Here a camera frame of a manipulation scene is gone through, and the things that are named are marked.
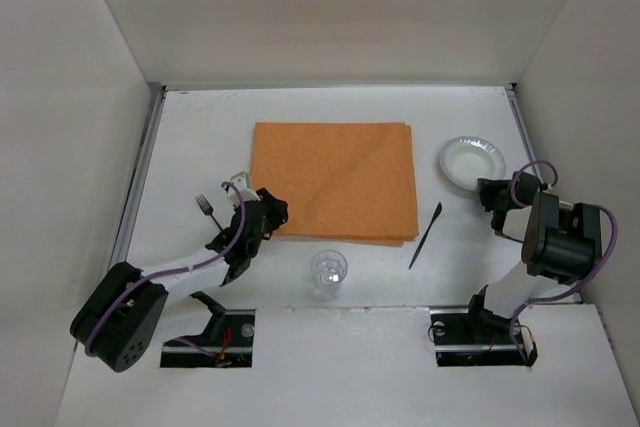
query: red wire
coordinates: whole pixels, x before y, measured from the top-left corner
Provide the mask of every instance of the red wire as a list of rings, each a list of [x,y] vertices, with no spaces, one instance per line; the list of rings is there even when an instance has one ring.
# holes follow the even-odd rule
[[[494,345],[496,345],[496,341],[495,339],[491,339],[491,345],[489,346],[489,348],[487,350],[483,350],[480,355],[488,354],[489,352],[491,352]]]
[[[531,343],[534,343],[534,344],[535,344],[535,342],[536,342],[536,338],[534,337],[533,332],[531,332],[531,329],[530,329],[528,326],[523,325],[523,324],[520,324],[520,323],[518,322],[518,324],[516,325],[516,327],[519,327],[521,330],[522,330],[522,329],[527,329],[527,330],[529,331],[529,338],[531,339]]]
[[[227,327],[227,330],[224,331],[223,334],[223,342],[222,342],[222,348],[220,349],[220,353],[218,354],[218,357],[216,358],[216,363],[215,365],[218,365],[218,362],[220,362],[220,360],[222,359],[222,356],[224,355],[224,351],[226,350],[227,347],[229,347],[229,344],[231,343],[231,329],[229,327]]]

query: white table surface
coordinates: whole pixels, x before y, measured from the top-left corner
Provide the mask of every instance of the white table surface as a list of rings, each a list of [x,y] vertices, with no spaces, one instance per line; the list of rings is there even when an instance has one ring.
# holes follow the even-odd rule
[[[153,265],[210,242],[217,230],[199,211],[198,193],[228,223],[232,208],[219,185],[249,169],[258,121],[410,124],[421,232],[438,202],[444,209],[411,271],[417,240],[401,248],[277,237],[264,242],[245,274],[209,292],[227,308],[466,304],[519,260],[520,246],[494,236],[477,195],[444,178],[437,162],[443,143],[461,135],[497,146],[507,176],[527,162],[504,89],[365,86],[168,93],[129,262]],[[349,262],[344,284],[329,300],[316,295],[309,274],[310,259],[323,249],[338,250]]]
[[[637,427],[595,307],[522,316],[540,358],[436,366],[428,309],[258,309],[250,369],[115,374],[81,349],[57,427]]]

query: screw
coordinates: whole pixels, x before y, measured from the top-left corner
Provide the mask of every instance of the screw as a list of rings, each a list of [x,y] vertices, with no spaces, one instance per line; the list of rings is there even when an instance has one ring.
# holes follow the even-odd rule
[[[254,332],[255,332],[255,328],[253,327],[253,324],[244,324],[240,328],[240,333],[242,334],[243,337],[253,337]]]
[[[438,337],[442,337],[445,334],[444,322],[436,321],[433,323],[433,333]]]

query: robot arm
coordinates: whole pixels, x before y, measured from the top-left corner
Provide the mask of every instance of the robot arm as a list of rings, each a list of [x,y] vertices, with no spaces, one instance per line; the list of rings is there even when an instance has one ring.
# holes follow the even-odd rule
[[[602,258],[598,207],[573,206],[538,192],[526,210],[521,261],[471,300],[470,313],[480,324],[508,325],[521,305],[558,285],[583,280]]]
[[[484,365],[533,365],[537,349],[531,336],[532,348],[526,352],[525,340],[517,332],[520,313],[527,305],[557,301],[580,291],[615,245],[617,226],[607,209],[562,202],[544,192],[546,184],[536,177],[518,174],[511,181],[478,181],[480,201],[493,213],[492,228],[496,235],[522,243],[521,258],[502,279],[473,295],[466,312],[443,309],[432,314],[436,353],[446,356],[451,352],[450,365],[460,365],[456,357],[459,351],[470,359],[465,365],[479,365],[477,359]],[[520,205],[513,201],[512,192]],[[613,226],[604,255],[601,210],[609,215]],[[526,229],[521,228],[523,217],[527,218]],[[568,287],[560,295],[544,296],[559,285]],[[489,345],[493,352],[487,354]]]
[[[120,262],[109,270],[71,324],[89,355],[121,372],[152,343],[219,333],[224,308],[200,291],[237,279],[262,241],[288,220],[287,203],[266,189],[253,191],[246,173],[234,176],[227,191],[235,206],[231,225],[203,249],[158,266]],[[185,298],[207,309],[185,309]]]

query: fork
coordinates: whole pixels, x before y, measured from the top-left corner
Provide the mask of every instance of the fork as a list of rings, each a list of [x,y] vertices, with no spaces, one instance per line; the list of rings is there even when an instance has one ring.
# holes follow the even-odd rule
[[[200,210],[202,211],[202,213],[204,215],[208,215],[209,217],[211,217],[213,221],[216,223],[216,225],[218,226],[218,229],[220,229],[220,232],[222,232],[224,229],[222,228],[218,220],[214,217],[213,207],[211,207],[211,204],[209,203],[207,198],[204,195],[199,194],[196,196],[196,202],[198,203],[198,207],[200,207]]]

